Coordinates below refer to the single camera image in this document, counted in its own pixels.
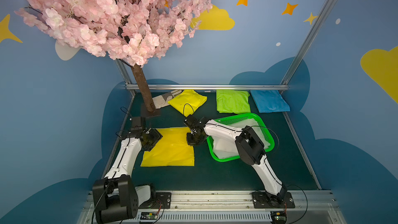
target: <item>white cloud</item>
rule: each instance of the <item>white cloud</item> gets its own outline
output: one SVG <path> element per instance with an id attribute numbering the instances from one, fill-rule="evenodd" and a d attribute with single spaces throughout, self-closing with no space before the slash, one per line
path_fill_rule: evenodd
<path id="1" fill-rule="evenodd" d="M 76 55 L 77 51 L 79 51 L 79 47 L 70 47 L 67 44 L 62 45 L 58 41 L 55 42 L 55 52 L 61 58 L 61 60 L 67 61 Z"/>

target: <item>green cloth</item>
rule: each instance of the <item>green cloth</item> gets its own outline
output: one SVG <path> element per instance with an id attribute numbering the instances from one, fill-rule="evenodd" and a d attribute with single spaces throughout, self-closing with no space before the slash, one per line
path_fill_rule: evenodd
<path id="1" fill-rule="evenodd" d="M 225 113 L 250 112 L 249 92 L 229 89 L 217 90 L 217 111 Z"/>

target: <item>yellow cloud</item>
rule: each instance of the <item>yellow cloud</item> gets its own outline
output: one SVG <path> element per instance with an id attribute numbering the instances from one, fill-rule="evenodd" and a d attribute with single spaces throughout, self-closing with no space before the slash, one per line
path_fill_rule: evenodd
<path id="1" fill-rule="evenodd" d="M 229 17 L 228 12 L 224 9 L 219 9 L 215 5 L 209 12 L 205 11 L 199 17 L 193 18 L 191 28 L 199 20 L 202 20 L 199 25 L 200 30 L 230 30 L 235 26 L 235 21 Z"/>
<path id="2" fill-rule="evenodd" d="M 390 51 L 371 50 L 361 58 L 361 67 L 398 103 L 398 46 Z"/>

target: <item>green basket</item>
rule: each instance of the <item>green basket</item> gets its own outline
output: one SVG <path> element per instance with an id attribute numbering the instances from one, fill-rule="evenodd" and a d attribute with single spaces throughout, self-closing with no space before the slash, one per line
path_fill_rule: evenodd
<path id="1" fill-rule="evenodd" d="M 255 121 L 257 121 L 259 126 L 266 127 L 266 125 L 264 124 L 264 122 L 260 118 L 260 116 L 258 116 L 257 114 L 254 114 L 254 113 L 244 113 L 244 114 L 240 114 L 240 115 L 235 115 L 235 116 L 230 116 L 230 117 L 225 117 L 225 118 L 219 118 L 219 119 L 215 119 L 215 121 L 217 121 L 218 123 L 221 123 L 221 124 L 230 125 L 230 124 L 233 124 L 233 123 L 236 123 L 236 122 L 239 122 L 239 121 L 243 121 L 243 120 L 248 119 L 248 118 L 252 118 Z M 271 136 L 271 134 L 269 133 L 268 129 L 261 128 L 261 131 L 262 131 L 262 133 L 264 135 L 265 140 L 269 143 L 269 147 L 265 151 L 266 152 L 270 152 L 275 147 L 275 141 L 274 141 L 273 137 Z M 224 158 L 224 159 L 218 158 L 213 153 L 213 138 L 211 136 L 207 137 L 207 144 L 209 145 L 209 150 L 210 150 L 211 156 L 217 162 L 228 162 L 228 161 L 235 160 L 235 159 L 239 158 L 239 156 L 228 157 L 228 158 Z"/>

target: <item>white glove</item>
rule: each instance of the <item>white glove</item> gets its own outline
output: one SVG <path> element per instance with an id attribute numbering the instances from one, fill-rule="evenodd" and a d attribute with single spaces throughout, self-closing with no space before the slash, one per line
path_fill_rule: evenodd
<path id="1" fill-rule="evenodd" d="M 182 93 L 182 90 L 174 90 L 174 91 L 153 97 L 152 99 L 153 99 L 153 103 L 155 104 L 156 109 L 170 106 L 170 104 L 167 102 L 172 100 L 172 98 L 178 96 L 180 93 Z"/>

